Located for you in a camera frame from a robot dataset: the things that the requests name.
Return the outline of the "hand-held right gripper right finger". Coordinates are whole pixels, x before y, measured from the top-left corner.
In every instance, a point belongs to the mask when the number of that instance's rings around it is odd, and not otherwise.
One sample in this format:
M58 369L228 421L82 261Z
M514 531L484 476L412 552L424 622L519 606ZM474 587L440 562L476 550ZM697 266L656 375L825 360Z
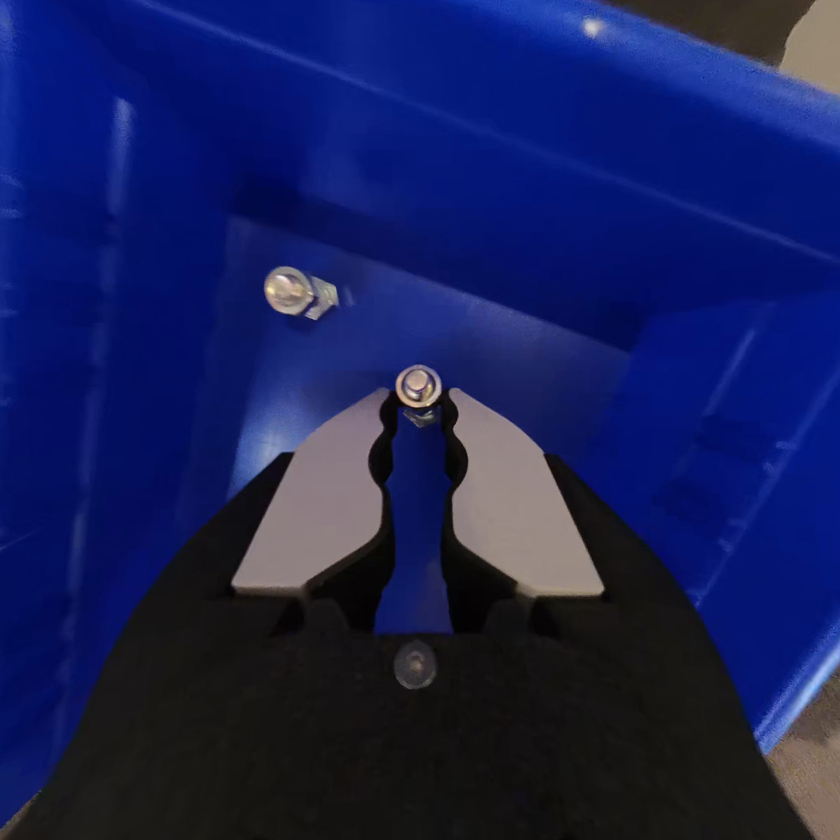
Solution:
M461 389L442 398L450 480L441 537L456 634L500 602L599 599L604 582L541 447Z

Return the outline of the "silver hex bolt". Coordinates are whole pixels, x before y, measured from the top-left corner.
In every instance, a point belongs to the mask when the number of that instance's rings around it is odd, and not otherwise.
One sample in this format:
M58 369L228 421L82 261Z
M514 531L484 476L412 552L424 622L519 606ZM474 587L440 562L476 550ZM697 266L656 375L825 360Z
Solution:
M443 384L436 371L424 364L415 364L396 377L395 393L403 407L437 406Z
M303 313L312 300L307 273L290 266L273 269L264 281L264 295L274 312L304 319Z

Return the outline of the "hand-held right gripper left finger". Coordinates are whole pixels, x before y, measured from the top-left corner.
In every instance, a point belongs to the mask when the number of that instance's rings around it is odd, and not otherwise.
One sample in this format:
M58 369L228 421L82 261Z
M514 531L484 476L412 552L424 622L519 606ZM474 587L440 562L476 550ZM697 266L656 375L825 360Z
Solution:
M378 388L297 447L234 573L236 595L332 600L352 628L373 630L395 568L394 403Z

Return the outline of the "blue plastic bin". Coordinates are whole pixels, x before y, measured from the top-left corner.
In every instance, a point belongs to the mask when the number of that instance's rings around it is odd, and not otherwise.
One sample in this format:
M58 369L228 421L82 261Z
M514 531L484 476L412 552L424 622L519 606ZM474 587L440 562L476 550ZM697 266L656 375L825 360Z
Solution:
M770 751L838 661L836 97L599 2L2 2L2 823L163 564L412 362L652 545Z

